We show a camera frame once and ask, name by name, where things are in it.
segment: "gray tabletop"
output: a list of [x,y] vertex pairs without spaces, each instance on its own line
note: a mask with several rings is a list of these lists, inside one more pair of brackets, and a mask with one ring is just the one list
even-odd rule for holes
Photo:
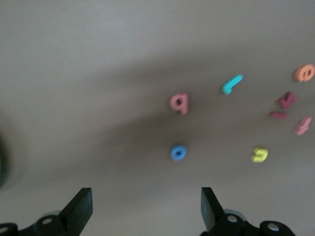
[[[197,236],[201,187],[254,226],[313,236],[313,0],[0,1],[0,222],[20,228],[91,187],[83,236]],[[243,80],[224,95],[222,85]],[[298,98],[286,119],[277,99]],[[168,106],[189,94],[189,112]],[[170,159],[184,143],[187,156]],[[269,151],[253,163],[256,147]]]

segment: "ring-shaped blue object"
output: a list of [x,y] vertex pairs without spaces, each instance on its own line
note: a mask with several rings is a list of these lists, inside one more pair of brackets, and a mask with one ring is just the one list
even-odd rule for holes
[[173,161],[181,161],[187,154],[187,149],[184,145],[175,145],[171,149],[171,157]]

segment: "gray surface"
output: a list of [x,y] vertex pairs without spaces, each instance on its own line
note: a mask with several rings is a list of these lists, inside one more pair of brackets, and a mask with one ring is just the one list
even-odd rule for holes
[[[13,172],[0,222],[32,224],[92,187],[83,236],[197,236],[202,186],[258,226],[313,236],[313,0],[0,1],[0,132]],[[230,95],[222,84],[245,75]],[[299,101],[269,119],[287,91]],[[186,91],[176,116],[171,95]],[[182,141],[182,162],[168,156]],[[269,150],[252,163],[256,146]]]

